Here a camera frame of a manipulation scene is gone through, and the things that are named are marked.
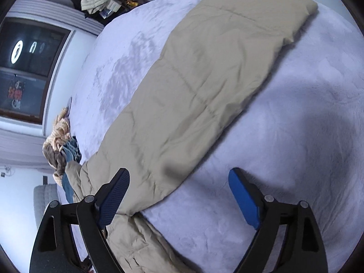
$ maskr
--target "bed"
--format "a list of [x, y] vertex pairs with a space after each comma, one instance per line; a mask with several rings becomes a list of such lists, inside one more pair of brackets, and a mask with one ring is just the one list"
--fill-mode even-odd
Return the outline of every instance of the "bed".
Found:
[[[170, 32], [199, 1], [156, 0], [106, 26], [72, 95], [71, 133], [83, 161], [98, 150]], [[323, 5], [299, 37], [281, 51], [267, 86], [200, 166], [143, 211], [199, 272], [233, 272], [255, 233], [229, 191], [233, 167], [250, 172], [263, 193], [282, 202], [310, 203], [330, 272], [340, 270], [363, 234], [364, 40]], [[73, 230], [85, 257], [81, 235]]]

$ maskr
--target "gray cushion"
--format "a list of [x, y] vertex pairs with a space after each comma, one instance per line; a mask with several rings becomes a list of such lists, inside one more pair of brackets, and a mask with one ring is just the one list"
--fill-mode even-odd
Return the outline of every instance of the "gray cushion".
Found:
[[57, 184], [35, 187], [33, 198], [35, 222], [37, 224], [37, 228], [39, 228], [47, 205], [53, 200], [59, 201]]

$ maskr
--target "folded comforter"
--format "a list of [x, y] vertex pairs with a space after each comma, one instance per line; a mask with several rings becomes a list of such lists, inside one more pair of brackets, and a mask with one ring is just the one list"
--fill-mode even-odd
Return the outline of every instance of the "folded comforter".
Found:
[[192, 272], [139, 213], [173, 192], [266, 80], [317, 4], [202, 0], [177, 25], [148, 74], [82, 167], [67, 166], [75, 200], [125, 167], [130, 187], [108, 228], [126, 272]]

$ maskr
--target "blue jeans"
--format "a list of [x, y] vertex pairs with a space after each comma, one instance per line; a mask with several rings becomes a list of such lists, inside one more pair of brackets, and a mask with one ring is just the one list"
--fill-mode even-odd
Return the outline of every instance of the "blue jeans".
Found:
[[[77, 161], [80, 163], [82, 155], [75, 136], [63, 146], [62, 151], [66, 154], [67, 163], [70, 161]], [[68, 203], [73, 203], [73, 189], [66, 173], [62, 177], [62, 187], [66, 193]]]

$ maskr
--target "poster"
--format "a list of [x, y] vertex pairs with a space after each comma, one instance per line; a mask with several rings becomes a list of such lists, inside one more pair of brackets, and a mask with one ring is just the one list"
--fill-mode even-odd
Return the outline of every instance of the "poster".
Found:
[[25, 82], [17, 79], [11, 80], [8, 90], [8, 99], [11, 100], [13, 109], [20, 110], [21, 99], [24, 93]]

